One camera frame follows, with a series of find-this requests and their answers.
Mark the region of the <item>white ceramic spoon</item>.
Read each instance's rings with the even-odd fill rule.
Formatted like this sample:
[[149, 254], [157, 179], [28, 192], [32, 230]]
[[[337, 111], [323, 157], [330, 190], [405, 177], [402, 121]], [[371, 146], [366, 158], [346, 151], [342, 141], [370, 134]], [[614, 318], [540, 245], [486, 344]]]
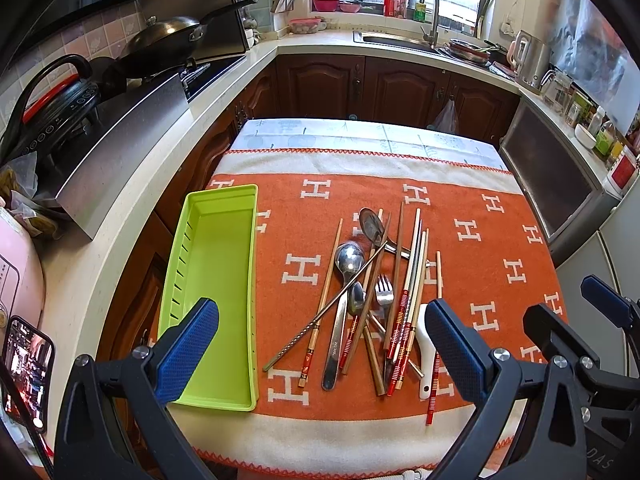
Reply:
[[428, 336], [425, 312], [427, 304], [421, 304], [418, 312], [418, 320], [416, 321], [416, 342], [420, 349], [420, 370], [423, 377], [420, 379], [419, 396], [422, 401], [430, 398], [432, 392], [434, 363], [436, 358], [436, 349]]

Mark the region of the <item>steel fork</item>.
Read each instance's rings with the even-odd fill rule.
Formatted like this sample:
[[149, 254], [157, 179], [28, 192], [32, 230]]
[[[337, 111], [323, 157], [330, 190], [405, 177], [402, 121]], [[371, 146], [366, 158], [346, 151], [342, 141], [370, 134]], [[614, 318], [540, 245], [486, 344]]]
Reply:
[[385, 314], [390, 310], [394, 301], [394, 291], [386, 275], [381, 275], [375, 285], [375, 298]]

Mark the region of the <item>large steel tablespoon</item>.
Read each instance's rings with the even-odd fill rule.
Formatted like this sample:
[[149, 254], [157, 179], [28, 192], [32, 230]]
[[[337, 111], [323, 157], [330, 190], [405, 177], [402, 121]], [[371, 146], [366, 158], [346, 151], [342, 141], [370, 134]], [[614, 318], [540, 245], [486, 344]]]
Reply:
[[[353, 240], [341, 244], [337, 248], [334, 258], [337, 271], [342, 274], [343, 284], [347, 285], [352, 277], [362, 268], [363, 252]], [[321, 387], [324, 391], [331, 391], [335, 387], [338, 372], [338, 361], [342, 354], [343, 330], [345, 327], [348, 305], [348, 292], [343, 292], [338, 300], [328, 354], [324, 363]]]

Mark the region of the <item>dark brown wooden chopstick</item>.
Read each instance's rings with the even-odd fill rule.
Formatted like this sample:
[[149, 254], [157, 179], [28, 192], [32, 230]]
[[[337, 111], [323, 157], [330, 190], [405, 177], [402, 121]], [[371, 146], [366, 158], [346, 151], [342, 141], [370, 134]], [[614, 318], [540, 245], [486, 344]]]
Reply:
[[399, 304], [399, 274], [400, 274], [400, 265], [401, 265], [401, 248], [402, 248], [402, 238], [404, 237], [404, 210], [405, 203], [404, 199], [400, 200], [400, 208], [399, 208], [399, 219], [397, 226], [397, 235], [396, 235], [396, 252], [395, 252], [395, 260], [394, 260], [394, 270], [393, 270], [393, 292], [394, 292], [394, 300], [392, 306], [390, 307], [390, 312], [388, 312], [388, 318], [386, 323], [386, 335], [383, 344], [383, 356], [387, 356], [388, 350], [390, 350], [390, 343], [392, 342], [392, 333], [393, 326], [395, 321], [395, 316]]

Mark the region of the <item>kitchen faucet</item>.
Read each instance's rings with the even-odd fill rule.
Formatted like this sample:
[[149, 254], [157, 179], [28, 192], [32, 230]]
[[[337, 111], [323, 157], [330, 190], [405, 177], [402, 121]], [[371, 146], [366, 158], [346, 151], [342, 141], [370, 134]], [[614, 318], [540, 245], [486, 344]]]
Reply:
[[[419, 0], [420, 3], [424, 3], [426, 0]], [[437, 47], [438, 40], [438, 26], [439, 26], [439, 5], [440, 0], [433, 0], [433, 10], [431, 14], [431, 28], [422, 28], [423, 40], [430, 46], [431, 49]]]

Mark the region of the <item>smartphone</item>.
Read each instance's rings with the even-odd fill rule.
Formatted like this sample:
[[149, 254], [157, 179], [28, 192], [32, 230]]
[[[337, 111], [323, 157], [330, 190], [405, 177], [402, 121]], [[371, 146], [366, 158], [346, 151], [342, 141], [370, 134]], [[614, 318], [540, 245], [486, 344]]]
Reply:
[[54, 356], [55, 348], [49, 336], [20, 316], [10, 317], [2, 349], [2, 362], [8, 369], [38, 434], [45, 434], [48, 429]]

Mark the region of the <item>grey oven appliance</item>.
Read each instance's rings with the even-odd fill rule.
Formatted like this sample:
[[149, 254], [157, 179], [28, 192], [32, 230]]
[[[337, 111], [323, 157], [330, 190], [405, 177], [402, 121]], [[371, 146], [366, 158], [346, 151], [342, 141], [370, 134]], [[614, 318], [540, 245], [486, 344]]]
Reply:
[[531, 100], [521, 99], [499, 154], [544, 233], [551, 258], [570, 258], [620, 202], [578, 148]]

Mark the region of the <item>green plastic utensil tray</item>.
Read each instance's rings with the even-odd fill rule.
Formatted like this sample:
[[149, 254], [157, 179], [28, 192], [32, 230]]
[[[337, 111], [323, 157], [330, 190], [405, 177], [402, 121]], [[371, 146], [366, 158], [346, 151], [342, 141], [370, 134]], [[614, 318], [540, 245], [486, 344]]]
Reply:
[[257, 196], [254, 184], [186, 196], [169, 256], [158, 331], [178, 325], [205, 299], [216, 304], [205, 318], [215, 333], [180, 393], [165, 394], [168, 402], [236, 412], [256, 406]]

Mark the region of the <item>small steel spoon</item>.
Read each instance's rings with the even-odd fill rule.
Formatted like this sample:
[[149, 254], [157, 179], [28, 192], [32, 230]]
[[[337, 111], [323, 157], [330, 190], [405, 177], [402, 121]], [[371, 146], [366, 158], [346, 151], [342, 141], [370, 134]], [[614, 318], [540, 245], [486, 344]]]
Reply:
[[[350, 288], [348, 293], [348, 312], [352, 316], [354, 320], [358, 318], [363, 309], [364, 300], [366, 299], [366, 293], [363, 290], [362, 285], [359, 282], [356, 282]], [[380, 321], [376, 318], [373, 313], [368, 314], [369, 320], [373, 323], [373, 326], [378, 331], [381, 336], [385, 335], [385, 328], [380, 323]]]

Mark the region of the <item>light blue table cover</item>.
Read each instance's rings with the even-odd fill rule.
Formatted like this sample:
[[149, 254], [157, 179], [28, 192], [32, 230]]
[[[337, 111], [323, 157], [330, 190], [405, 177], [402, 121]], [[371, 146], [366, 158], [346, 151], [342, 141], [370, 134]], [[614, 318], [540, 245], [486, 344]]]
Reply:
[[235, 138], [235, 150], [316, 148], [418, 156], [505, 170], [490, 144], [428, 129], [343, 119], [251, 119]]

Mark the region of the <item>steel Chinese soup spoon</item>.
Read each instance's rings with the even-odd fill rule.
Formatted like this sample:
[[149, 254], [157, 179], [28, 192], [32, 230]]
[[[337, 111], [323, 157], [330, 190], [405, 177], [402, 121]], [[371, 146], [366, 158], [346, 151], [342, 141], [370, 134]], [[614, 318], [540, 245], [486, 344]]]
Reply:
[[[380, 218], [378, 218], [378, 215], [370, 208], [362, 208], [359, 211], [358, 219], [360, 223], [360, 230], [363, 232], [364, 236], [370, 240], [374, 248], [379, 248], [382, 243], [384, 226], [382, 225]], [[397, 246], [391, 240], [387, 240], [384, 248], [386, 252], [390, 252], [391, 254], [396, 254], [397, 252]], [[410, 249], [401, 247], [400, 253], [401, 258], [409, 260]], [[427, 259], [425, 266], [432, 266], [434, 268], [436, 266], [436, 262]]]

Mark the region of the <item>light bamboo chopstick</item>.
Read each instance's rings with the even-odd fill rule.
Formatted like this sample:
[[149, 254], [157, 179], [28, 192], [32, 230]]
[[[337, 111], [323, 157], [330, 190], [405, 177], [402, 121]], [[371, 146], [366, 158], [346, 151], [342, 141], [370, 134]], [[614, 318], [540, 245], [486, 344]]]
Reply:
[[[330, 253], [328, 268], [326, 269], [326, 277], [324, 278], [317, 312], [320, 312], [322, 310], [322, 308], [326, 304], [326, 300], [328, 299], [328, 293], [329, 293], [329, 289], [332, 281], [334, 258], [337, 252], [338, 244], [340, 244], [342, 227], [343, 227], [343, 219], [340, 219], [340, 221], [337, 223], [337, 227], [335, 231], [332, 252]], [[312, 326], [312, 329], [310, 331], [310, 337], [309, 337], [306, 353], [303, 360], [303, 366], [302, 366], [302, 369], [300, 370], [300, 376], [298, 378], [298, 383], [297, 383], [297, 385], [301, 389], [305, 388], [306, 383], [308, 382], [309, 371], [311, 367], [312, 358], [314, 357], [314, 350], [316, 350], [319, 330], [320, 330], [320, 323], [319, 322], [314, 323], [314, 326]]]

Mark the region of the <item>steel stove guard panel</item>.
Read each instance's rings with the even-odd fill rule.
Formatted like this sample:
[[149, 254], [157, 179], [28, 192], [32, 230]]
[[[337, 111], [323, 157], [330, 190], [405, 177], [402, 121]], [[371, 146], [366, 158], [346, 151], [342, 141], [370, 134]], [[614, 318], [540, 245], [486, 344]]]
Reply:
[[187, 110], [179, 75], [171, 70], [101, 105], [81, 158], [53, 185], [55, 206], [95, 238], [142, 160]]

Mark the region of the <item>steel electric kettle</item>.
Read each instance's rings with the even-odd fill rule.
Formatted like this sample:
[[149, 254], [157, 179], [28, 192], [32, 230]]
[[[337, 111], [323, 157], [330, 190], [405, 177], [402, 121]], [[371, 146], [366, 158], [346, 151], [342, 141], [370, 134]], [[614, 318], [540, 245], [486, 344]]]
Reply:
[[541, 79], [548, 72], [549, 58], [550, 48], [525, 30], [518, 32], [506, 54], [514, 70], [515, 81], [535, 93], [540, 92]]

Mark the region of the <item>black kettle red rim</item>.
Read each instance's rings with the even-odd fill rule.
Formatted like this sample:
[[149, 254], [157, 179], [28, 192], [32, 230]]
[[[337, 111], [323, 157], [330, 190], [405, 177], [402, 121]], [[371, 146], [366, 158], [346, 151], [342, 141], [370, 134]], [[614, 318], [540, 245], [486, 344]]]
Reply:
[[[29, 120], [24, 119], [32, 92], [40, 81], [57, 68], [70, 64], [77, 77], [63, 89], [53, 92]], [[93, 69], [89, 61], [79, 54], [66, 54], [44, 66], [20, 95], [12, 110], [1, 141], [1, 162], [32, 152], [47, 153], [62, 137], [90, 115], [99, 103], [100, 88], [92, 80]]]

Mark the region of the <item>red bottle on sill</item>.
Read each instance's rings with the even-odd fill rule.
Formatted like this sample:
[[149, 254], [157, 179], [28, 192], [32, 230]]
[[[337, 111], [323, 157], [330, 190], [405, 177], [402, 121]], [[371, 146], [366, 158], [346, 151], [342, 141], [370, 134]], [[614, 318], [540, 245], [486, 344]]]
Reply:
[[383, 0], [383, 15], [393, 16], [395, 10], [395, 0]]

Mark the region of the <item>pink bowl on counter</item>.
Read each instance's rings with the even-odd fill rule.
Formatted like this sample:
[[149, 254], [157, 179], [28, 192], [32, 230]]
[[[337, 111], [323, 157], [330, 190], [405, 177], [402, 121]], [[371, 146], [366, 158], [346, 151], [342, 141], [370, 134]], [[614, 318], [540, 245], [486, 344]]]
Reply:
[[326, 22], [323, 18], [317, 18], [316, 16], [294, 18], [294, 20], [288, 22], [288, 29], [294, 35], [316, 34], [326, 29]]

